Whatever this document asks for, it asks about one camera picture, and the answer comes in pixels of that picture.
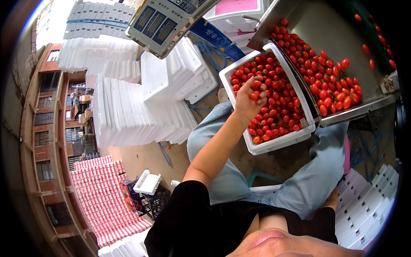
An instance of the brick building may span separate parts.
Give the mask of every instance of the brick building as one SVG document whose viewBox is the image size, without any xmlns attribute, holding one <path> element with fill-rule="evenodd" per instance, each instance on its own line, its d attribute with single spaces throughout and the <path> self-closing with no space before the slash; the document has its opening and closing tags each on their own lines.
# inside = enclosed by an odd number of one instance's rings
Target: brick building
<svg viewBox="0 0 411 257">
<path fill-rule="evenodd" d="M 97 256 L 69 171 L 81 155 L 70 94 L 85 72 L 58 69 L 62 44 L 48 44 L 30 81 L 21 120 L 21 166 L 30 207 L 57 256 Z"/>
</svg>

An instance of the tomato box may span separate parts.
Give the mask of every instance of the tomato box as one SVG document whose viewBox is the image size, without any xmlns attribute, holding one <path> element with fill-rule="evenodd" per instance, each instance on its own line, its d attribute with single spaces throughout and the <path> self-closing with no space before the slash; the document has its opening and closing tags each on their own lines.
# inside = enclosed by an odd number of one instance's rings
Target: tomato box
<svg viewBox="0 0 411 257">
<path fill-rule="evenodd" d="M 252 137 L 248 133 L 248 129 L 247 129 L 246 131 L 244 131 L 243 136 L 244 136 L 248 151 L 252 155 L 259 155 L 262 153 L 267 153 L 270 151 L 274 151 L 274 150 L 277 150 L 277 149 L 280 149 L 286 146 L 290 146 L 290 145 L 302 142 L 304 140 L 309 139 L 311 137 L 311 133 L 315 131 L 315 122 L 309 110 L 307 100 L 305 99 L 303 92 L 301 90 L 301 87 L 298 84 L 295 76 L 293 75 L 293 72 L 291 71 L 291 68 L 288 66 L 283 55 L 280 53 L 279 49 L 273 43 L 266 44 L 263 47 L 263 49 L 267 52 L 274 53 L 275 57 L 280 63 L 285 74 L 288 76 L 288 79 L 290 80 L 290 83 L 292 84 L 296 92 L 296 95 L 301 102 L 301 108 L 305 114 L 305 118 L 303 119 L 305 120 L 301 122 L 303 124 L 303 128 L 300 129 L 299 131 L 293 131 L 283 136 L 280 136 L 278 138 L 275 138 L 273 140 L 269 140 L 269 141 L 266 141 L 266 142 L 263 142 L 257 145 L 253 143 Z M 236 107 L 236 97 L 234 95 L 234 92 L 233 92 L 233 89 L 230 83 L 231 75 L 233 74 L 234 70 L 237 67 L 239 67 L 240 65 L 243 65 L 244 63 L 248 62 L 251 59 L 254 59 L 256 56 L 260 54 L 261 53 L 259 51 L 254 51 L 246 55 L 245 57 L 239 59 L 238 61 L 234 62 L 230 66 L 226 67 L 219 73 L 220 79 L 224 85 L 224 88 L 227 91 L 231 104 L 233 105 L 234 108 Z"/>
</svg>

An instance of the sky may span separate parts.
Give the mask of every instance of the sky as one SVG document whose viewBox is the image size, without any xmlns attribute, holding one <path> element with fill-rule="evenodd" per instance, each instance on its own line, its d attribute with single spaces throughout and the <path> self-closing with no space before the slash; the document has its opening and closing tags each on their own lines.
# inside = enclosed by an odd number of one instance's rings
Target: sky
<svg viewBox="0 0 411 257">
<path fill-rule="evenodd" d="M 54 0 L 49 14 L 48 30 L 37 34 L 36 47 L 41 48 L 48 43 L 57 44 L 63 43 L 64 33 L 66 31 L 66 21 L 77 0 Z M 100 2 L 112 5 L 114 2 L 110 0 L 90 0 L 84 2 Z"/>
</svg>

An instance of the light blue jeans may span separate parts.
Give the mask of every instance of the light blue jeans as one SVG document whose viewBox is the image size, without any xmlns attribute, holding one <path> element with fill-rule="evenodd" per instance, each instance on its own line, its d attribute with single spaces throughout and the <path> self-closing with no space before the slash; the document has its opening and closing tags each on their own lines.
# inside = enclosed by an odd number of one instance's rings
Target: light blue jeans
<svg viewBox="0 0 411 257">
<path fill-rule="evenodd" d="M 187 141 L 188 157 L 191 162 L 225 123 L 232 110 L 230 102 L 216 105 L 191 132 Z M 309 150 L 312 160 L 270 196 L 252 193 L 247 187 L 244 175 L 227 160 L 221 172 L 211 182 L 210 204 L 238 200 L 258 202 L 291 210 L 301 219 L 307 219 L 321 207 L 343 175 L 347 128 L 348 122 L 326 128 L 318 127 L 315 131 L 316 142 Z"/>
</svg>

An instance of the lips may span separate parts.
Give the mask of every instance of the lips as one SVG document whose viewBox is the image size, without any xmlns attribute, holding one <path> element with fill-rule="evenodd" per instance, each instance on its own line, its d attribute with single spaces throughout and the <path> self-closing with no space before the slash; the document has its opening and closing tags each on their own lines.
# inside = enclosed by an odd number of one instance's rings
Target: lips
<svg viewBox="0 0 411 257">
<path fill-rule="evenodd" d="M 261 244 L 262 242 L 264 242 L 265 240 L 269 239 L 269 238 L 284 238 L 286 237 L 282 232 L 278 231 L 278 230 L 268 230 L 264 233 L 262 233 L 261 235 L 259 235 L 254 242 L 251 244 L 250 249 L 253 249 L 254 247 L 258 246 L 259 244 Z"/>
</svg>

